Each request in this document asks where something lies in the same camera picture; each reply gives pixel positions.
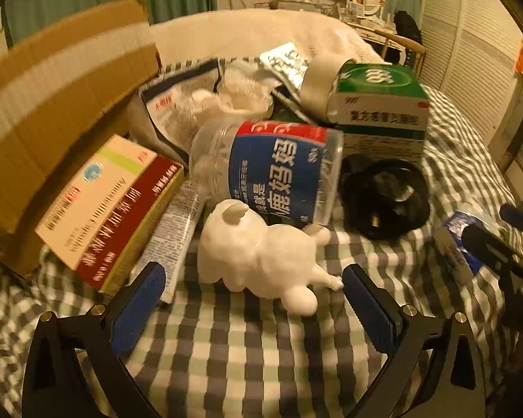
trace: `paper roll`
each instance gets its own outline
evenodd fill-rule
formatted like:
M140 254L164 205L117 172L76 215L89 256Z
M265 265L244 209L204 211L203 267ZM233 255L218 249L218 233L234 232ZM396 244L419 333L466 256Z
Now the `paper roll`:
M300 90L301 106L322 121L328 118L329 98L343 65L352 60L345 54L322 53L308 65Z

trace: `green and white box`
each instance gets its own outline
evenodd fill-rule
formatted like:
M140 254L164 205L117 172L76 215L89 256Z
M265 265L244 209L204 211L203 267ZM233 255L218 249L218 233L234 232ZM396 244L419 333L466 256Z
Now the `green and white box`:
M430 115L428 96L402 65L347 63L332 97L344 154L420 164Z

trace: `lime green stripe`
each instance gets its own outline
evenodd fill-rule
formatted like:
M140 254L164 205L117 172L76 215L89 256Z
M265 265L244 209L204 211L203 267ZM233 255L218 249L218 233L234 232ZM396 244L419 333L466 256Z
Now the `lime green stripe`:
M115 165L124 168L130 173L135 174L136 176L141 174L141 172L145 169L144 166L140 165L138 162L128 159L127 157L124 157L122 154L119 154L118 152L115 152L112 149L107 148L105 146L103 146L99 150L98 154L101 157L104 157L105 159L109 159Z
M392 138L408 138L410 140L424 140L426 130L394 129L391 127L373 126L339 126L344 133L358 133L360 135L391 136Z

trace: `bottle label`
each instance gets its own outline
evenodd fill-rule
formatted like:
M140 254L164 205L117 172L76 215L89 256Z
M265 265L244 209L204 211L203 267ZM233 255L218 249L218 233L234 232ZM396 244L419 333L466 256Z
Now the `bottle label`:
M323 127L244 122L230 153L230 195L260 213L311 223L326 136Z

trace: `green box top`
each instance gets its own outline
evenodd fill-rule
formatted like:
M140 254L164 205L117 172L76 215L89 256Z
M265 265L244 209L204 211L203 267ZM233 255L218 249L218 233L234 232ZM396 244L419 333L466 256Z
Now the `green box top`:
M399 64L346 63L339 74L337 92L428 99L413 71Z

